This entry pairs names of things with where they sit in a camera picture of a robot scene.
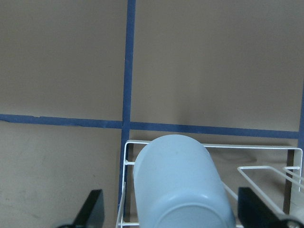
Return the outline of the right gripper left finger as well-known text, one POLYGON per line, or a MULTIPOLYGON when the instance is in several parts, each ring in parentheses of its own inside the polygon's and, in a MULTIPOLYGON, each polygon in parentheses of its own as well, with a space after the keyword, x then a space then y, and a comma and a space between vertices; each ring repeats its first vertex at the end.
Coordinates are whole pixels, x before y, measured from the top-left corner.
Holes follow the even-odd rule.
POLYGON ((58 228, 102 228, 105 221, 104 212, 103 190, 92 190, 73 222, 58 228))

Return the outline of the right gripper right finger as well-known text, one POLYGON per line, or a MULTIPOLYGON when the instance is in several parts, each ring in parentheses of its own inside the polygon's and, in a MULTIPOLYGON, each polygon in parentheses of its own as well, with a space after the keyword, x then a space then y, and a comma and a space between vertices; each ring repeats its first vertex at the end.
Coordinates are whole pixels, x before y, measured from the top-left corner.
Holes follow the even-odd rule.
POLYGON ((302 228, 297 218, 274 213, 249 187, 238 188, 237 216, 245 228, 302 228))

